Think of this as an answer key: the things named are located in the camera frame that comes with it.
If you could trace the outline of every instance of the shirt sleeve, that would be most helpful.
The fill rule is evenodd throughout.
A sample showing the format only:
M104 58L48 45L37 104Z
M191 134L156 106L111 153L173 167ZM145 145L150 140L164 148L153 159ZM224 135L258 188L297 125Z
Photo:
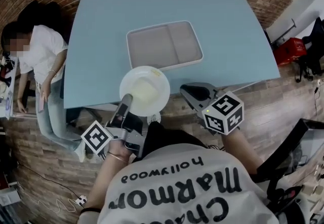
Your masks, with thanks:
M100 213L95 211L86 211L81 213L77 224L89 224L89 223L97 223Z
M60 52L68 48L67 43L64 41L63 37L59 32L56 32L55 30L45 27L46 30L46 45L49 47L49 49L55 54L58 55Z
M32 71L32 67L28 66L21 57L19 57L19 68L20 73L28 73L29 71Z

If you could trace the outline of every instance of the smartphone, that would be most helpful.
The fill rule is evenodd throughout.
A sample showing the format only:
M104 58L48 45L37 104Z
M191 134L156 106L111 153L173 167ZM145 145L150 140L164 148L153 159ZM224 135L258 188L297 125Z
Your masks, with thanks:
M44 96L39 96L39 103L38 103L38 112L42 112L44 110Z

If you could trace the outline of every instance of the hand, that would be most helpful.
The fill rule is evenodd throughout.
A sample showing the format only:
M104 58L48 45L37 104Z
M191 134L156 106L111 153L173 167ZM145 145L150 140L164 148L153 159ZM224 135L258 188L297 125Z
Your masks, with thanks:
M21 99L17 100L17 104L18 104L18 109L21 113L27 113L27 110L25 109L24 105L22 104Z
M125 147L124 141L117 139L109 142L109 152L115 156L118 156L128 162L131 154L131 150Z
M48 102L51 94L51 81L45 80L40 88L40 96L44 97L44 101Z

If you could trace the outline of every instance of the black and white square marker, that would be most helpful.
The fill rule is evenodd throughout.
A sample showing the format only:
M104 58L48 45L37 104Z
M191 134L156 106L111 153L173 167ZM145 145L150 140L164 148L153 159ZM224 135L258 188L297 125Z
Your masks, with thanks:
M207 127L214 129L217 132L224 133L224 124L222 120L216 119L209 115L205 115Z
M228 95L224 95L218 99L213 105L222 115L227 116L231 111L239 106L239 102Z
M243 111L240 107L233 115L227 119L228 132L234 129L243 120Z
M100 125L98 121L92 123L91 126L82 134L81 138L95 154L99 154L100 151L113 139L113 137Z

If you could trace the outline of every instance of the light blue tabletop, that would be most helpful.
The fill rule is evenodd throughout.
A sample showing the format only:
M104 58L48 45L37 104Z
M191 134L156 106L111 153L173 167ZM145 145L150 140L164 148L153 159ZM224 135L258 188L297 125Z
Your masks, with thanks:
M67 53L65 108L119 101L131 69L126 34L183 20L192 24L204 59L164 72L171 93L190 82L219 87L280 77L246 0L81 0Z

